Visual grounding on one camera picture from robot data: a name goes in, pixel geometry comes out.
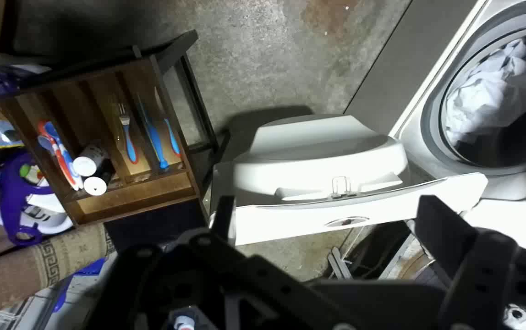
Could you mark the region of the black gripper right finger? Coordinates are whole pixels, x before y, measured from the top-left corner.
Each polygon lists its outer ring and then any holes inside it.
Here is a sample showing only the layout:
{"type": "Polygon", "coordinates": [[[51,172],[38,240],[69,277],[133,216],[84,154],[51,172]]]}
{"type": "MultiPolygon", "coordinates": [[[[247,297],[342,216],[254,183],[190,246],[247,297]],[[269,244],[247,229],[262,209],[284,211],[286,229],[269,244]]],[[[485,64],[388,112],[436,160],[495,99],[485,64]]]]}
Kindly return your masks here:
{"type": "Polygon", "coordinates": [[[451,279],[441,330],[507,330],[506,310],[526,312],[526,248],[511,237],[469,226],[432,194],[418,200],[414,233],[451,279]]]}

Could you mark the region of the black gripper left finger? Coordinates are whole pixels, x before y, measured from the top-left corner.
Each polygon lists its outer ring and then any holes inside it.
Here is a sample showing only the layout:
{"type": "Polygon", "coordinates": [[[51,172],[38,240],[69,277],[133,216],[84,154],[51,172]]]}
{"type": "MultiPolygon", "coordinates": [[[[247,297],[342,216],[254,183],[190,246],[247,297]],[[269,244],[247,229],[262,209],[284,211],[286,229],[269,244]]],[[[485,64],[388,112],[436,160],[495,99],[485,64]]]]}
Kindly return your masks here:
{"type": "Polygon", "coordinates": [[[264,257],[209,231],[121,251],[84,330],[361,330],[264,257]]]}

